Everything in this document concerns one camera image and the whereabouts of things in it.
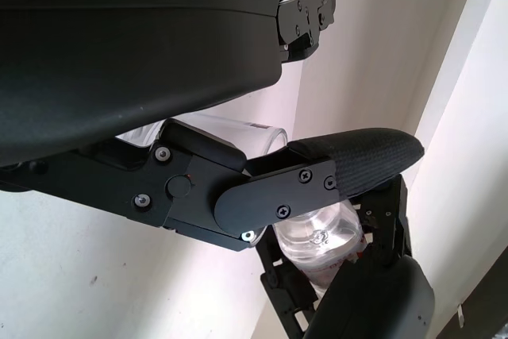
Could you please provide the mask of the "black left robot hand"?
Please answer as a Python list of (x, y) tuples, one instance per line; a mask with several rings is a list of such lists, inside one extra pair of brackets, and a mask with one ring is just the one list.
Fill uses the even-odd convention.
[(275, 84), (335, 0), (1, 0), (1, 189), (39, 191), (223, 248), (417, 162), (395, 129), (250, 160), (178, 120)]

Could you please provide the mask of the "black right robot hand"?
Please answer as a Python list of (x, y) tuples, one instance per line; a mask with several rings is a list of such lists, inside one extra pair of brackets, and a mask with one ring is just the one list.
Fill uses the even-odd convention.
[(397, 175), (353, 199), (373, 241), (346, 262), (321, 299), (283, 255), (272, 228), (256, 251), (260, 281), (288, 338), (423, 338), (435, 297), (413, 258), (406, 217), (407, 188)]

